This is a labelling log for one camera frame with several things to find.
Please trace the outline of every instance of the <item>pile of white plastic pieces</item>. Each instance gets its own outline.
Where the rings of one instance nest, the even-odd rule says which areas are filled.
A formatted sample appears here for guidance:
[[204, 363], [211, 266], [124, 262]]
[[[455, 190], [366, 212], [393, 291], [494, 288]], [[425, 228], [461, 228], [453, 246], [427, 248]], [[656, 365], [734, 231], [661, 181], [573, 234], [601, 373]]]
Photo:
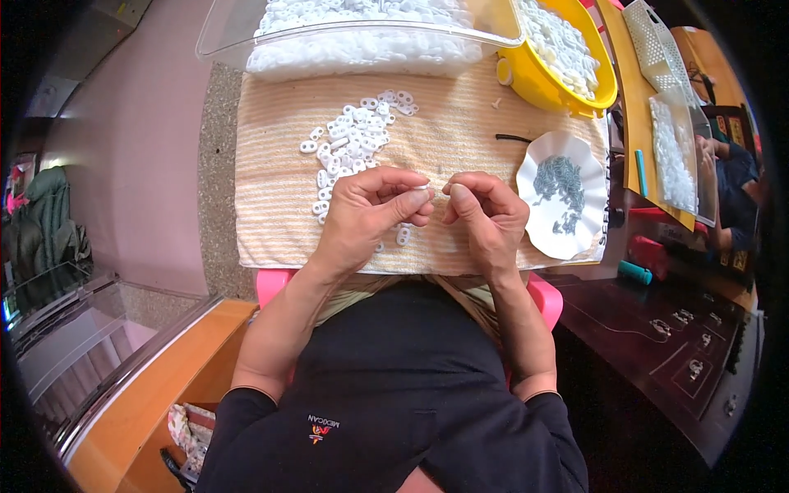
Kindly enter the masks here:
[[[266, 5], [255, 37], [313, 24], [362, 20], [473, 27], [473, 16], [463, 0], [277, 0]], [[274, 80], [371, 70], [458, 76], [481, 59], [479, 42], [456, 36], [353, 26], [263, 43], [249, 56], [247, 72], [266, 72]]]
[[[653, 146], [662, 199], [666, 204], [695, 214], [698, 206], [696, 183], [685, 167], [683, 152], [675, 137], [671, 109], [655, 98], [649, 98], [649, 107], [652, 110]], [[685, 154], [692, 152], [692, 142], [682, 144], [686, 147]]]
[[594, 101], [600, 61], [590, 55], [583, 34], [535, 0], [522, 0], [521, 9], [527, 42], [543, 63], [572, 92]]
[[[323, 165], [317, 176], [318, 201], [312, 205], [312, 213], [318, 216], [321, 226], [326, 222], [331, 191], [337, 180], [378, 166], [373, 156], [389, 144], [387, 126], [395, 123], [395, 110], [411, 116], [419, 111], [419, 107], [410, 93], [387, 89], [377, 98], [362, 98], [359, 107], [345, 105], [342, 114], [329, 121], [325, 130], [322, 126], [315, 127], [309, 134], [309, 140], [299, 144], [299, 151], [305, 154], [315, 152]], [[320, 142], [324, 135], [328, 142]], [[418, 188], [426, 189], [427, 185]], [[408, 244], [411, 226], [402, 222], [392, 228], [397, 230], [398, 245]], [[382, 241], [376, 251], [383, 251]]]

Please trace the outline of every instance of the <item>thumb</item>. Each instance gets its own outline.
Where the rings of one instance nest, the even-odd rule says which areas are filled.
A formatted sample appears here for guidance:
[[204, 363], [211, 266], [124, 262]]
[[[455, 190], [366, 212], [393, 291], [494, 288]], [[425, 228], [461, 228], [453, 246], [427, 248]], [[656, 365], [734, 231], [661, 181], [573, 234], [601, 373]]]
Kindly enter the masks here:
[[416, 214], [420, 207], [430, 200], [429, 190], [409, 190], [401, 193], [394, 199], [382, 204], [381, 213], [383, 220], [389, 226], [398, 222], [405, 222], [406, 219]]
[[482, 211], [480, 201], [464, 185], [459, 183], [452, 184], [449, 197], [455, 212], [458, 213], [461, 219], [469, 223], [469, 226], [478, 223], [482, 218], [487, 218]]

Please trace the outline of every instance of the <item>white ruffled dish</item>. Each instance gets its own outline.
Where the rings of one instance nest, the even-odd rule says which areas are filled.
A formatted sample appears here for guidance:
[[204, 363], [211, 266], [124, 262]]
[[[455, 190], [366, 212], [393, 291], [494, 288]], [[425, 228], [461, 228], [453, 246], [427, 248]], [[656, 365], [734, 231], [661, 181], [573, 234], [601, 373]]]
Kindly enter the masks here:
[[[563, 222], [562, 215], [570, 212], [558, 193], [550, 200], [540, 201], [534, 191], [537, 166], [552, 155], [563, 155], [575, 166], [580, 166], [581, 186], [584, 190], [584, 209], [575, 225], [575, 235], [553, 233], [554, 222]], [[603, 213], [608, 193], [605, 189], [605, 169], [592, 155], [583, 140], [564, 131], [548, 132], [529, 144], [516, 177], [518, 195], [531, 207], [526, 232], [538, 250], [549, 257], [569, 260], [589, 249], [594, 236], [603, 228]]]

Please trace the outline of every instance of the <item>striped towel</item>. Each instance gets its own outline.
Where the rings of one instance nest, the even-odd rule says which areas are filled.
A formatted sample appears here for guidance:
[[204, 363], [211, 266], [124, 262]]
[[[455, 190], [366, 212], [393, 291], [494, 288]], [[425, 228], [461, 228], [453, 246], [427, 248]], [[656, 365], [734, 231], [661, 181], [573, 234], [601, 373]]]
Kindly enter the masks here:
[[[399, 247], [396, 232], [384, 237], [385, 251], [375, 254], [362, 272], [376, 274], [477, 274], [469, 258], [462, 222], [441, 224], [448, 197], [440, 193], [452, 174], [482, 170], [501, 177], [514, 190], [515, 174], [526, 144], [496, 140], [509, 133], [536, 139], [552, 130], [568, 130], [586, 140], [605, 164], [608, 135], [599, 121], [583, 121], [531, 106], [495, 79], [495, 55], [457, 80], [391, 74], [321, 77], [265, 84], [244, 74], [238, 104], [236, 148], [236, 230], [244, 267], [300, 267], [315, 250], [321, 227], [312, 214], [316, 173], [314, 154], [299, 143], [319, 125], [342, 114], [346, 104], [376, 97], [386, 89], [410, 92], [418, 113], [393, 110], [391, 142], [376, 158], [389, 166], [424, 174], [436, 189], [436, 211], [425, 228], [412, 228], [410, 243]], [[492, 103], [501, 98], [499, 109]], [[566, 263], [599, 261], [604, 249], [598, 233], [589, 249], [571, 260], [552, 259], [524, 236], [518, 251], [521, 270]]]

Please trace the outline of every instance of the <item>dark wooden cabinet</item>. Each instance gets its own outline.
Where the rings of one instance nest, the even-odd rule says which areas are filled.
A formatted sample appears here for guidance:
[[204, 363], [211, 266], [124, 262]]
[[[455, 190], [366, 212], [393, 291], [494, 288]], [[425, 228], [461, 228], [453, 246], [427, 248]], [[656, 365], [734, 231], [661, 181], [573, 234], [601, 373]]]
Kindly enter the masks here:
[[[690, 449], [697, 451], [695, 459], [711, 466], [736, 424], [720, 404], [721, 394], [728, 392], [722, 388], [728, 384], [721, 386], [721, 382], [727, 368], [736, 369], [733, 361], [742, 333], [751, 325], [751, 314], [679, 277], [643, 286], [628, 278], [582, 281], [573, 275], [541, 275], [564, 298], [559, 325], [646, 397], [641, 402], [630, 389], [604, 389], [608, 401], [603, 405], [614, 410], [603, 415], [624, 420], [616, 417], [622, 403], [613, 402], [617, 395], [628, 395], [629, 404], [638, 400], [639, 406], [662, 414], [667, 426], [677, 431], [671, 437], [675, 445], [689, 441]], [[557, 340], [557, 351], [562, 350]], [[566, 368], [565, 379], [579, 378], [579, 371], [584, 370]], [[626, 418], [632, 420], [632, 413]], [[653, 416], [634, 426], [648, 430], [655, 420]]]

